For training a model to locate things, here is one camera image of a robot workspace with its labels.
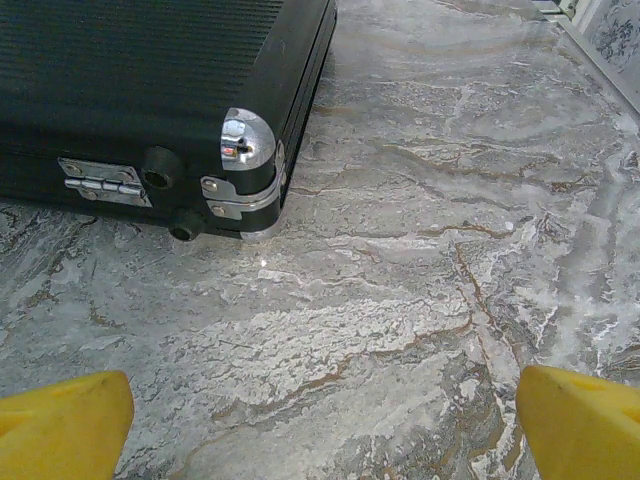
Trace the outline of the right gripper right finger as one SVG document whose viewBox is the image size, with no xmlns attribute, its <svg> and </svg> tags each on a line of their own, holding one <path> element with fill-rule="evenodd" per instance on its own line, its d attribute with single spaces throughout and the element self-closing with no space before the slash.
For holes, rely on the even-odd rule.
<svg viewBox="0 0 640 480">
<path fill-rule="evenodd" d="M 639 477 L 637 388 L 531 365 L 521 372 L 516 407 L 541 478 Z"/>
</svg>

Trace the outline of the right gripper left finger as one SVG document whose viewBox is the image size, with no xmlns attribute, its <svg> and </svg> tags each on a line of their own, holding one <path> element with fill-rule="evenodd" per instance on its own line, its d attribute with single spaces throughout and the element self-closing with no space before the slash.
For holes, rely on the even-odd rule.
<svg viewBox="0 0 640 480">
<path fill-rule="evenodd" d="M 122 371 L 3 397 L 1 477 L 111 479 L 133 418 L 133 396 Z"/>
</svg>

